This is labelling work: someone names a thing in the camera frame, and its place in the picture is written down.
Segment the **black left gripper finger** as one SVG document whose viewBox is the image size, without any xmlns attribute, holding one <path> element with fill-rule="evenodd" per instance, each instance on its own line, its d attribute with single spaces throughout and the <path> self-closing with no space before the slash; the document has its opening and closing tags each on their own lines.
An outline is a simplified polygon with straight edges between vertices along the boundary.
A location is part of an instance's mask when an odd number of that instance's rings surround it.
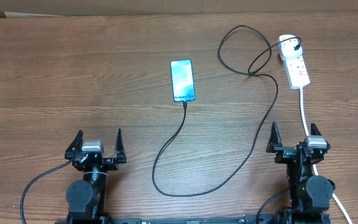
<svg viewBox="0 0 358 224">
<path fill-rule="evenodd" d="M 76 153 L 81 150 L 83 144 L 83 131 L 79 130 L 74 140 L 65 151 L 65 159 L 73 159 Z"/>
<path fill-rule="evenodd" d="M 116 153 L 116 164 L 125 164 L 127 162 L 126 152 L 122 141 L 121 129 L 118 129 L 117 132 L 115 153 Z"/>
</svg>

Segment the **black Samsung Galaxy smartphone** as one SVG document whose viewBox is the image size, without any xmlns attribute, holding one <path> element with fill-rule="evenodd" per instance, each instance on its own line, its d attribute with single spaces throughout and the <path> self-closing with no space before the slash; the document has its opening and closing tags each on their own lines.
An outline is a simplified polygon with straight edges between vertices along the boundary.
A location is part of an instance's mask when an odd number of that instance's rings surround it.
<svg viewBox="0 0 358 224">
<path fill-rule="evenodd" d="M 170 62 L 174 102 L 195 101 L 193 67 L 191 60 Z"/>
</svg>

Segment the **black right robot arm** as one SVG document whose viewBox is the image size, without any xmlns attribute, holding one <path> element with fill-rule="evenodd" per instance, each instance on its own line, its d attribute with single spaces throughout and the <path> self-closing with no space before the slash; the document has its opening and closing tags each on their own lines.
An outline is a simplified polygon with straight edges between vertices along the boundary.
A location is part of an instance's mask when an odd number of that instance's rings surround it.
<svg viewBox="0 0 358 224">
<path fill-rule="evenodd" d="M 277 164 L 287 165 L 288 188 L 273 198 L 289 192 L 290 206 L 280 208 L 270 223 L 330 223 L 328 215 L 335 183 L 322 175 L 313 173 L 313 166 L 324 160 L 331 145 L 311 124 L 311 135 L 298 142 L 295 147 L 286 147 L 278 130 L 272 123 L 266 151 L 275 154 Z"/>
</svg>

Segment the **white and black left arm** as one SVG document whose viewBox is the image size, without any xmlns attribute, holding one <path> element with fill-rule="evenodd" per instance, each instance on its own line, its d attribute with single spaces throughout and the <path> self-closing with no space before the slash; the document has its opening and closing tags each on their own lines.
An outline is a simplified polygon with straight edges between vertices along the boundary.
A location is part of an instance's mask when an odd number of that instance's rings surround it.
<svg viewBox="0 0 358 224">
<path fill-rule="evenodd" d="M 116 157 L 104 157 L 103 142 L 84 141 L 83 131 L 78 131 L 66 149 L 65 159 L 83 173 L 81 180 L 73 182 L 67 188 L 67 223 L 113 223 L 112 217 L 104 208 L 108 172 L 118 170 L 119 164 L 127 162 L 121 130 L 117 132 L 114 151 Z"/>
</svg>

